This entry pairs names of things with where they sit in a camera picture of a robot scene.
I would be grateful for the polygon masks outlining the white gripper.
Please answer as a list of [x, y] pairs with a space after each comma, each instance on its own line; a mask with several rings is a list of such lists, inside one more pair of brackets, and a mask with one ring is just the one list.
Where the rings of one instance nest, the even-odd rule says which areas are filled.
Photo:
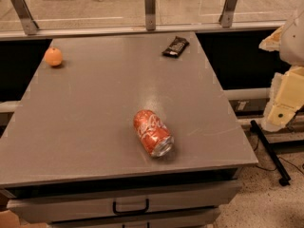
[[279, 51], [280, 59], [293, 65], [284, 74], [276, 73], [270, 88], [261, 126], [269, 132], [284, 128], [304, 105], [304, 3], [259, 46]]

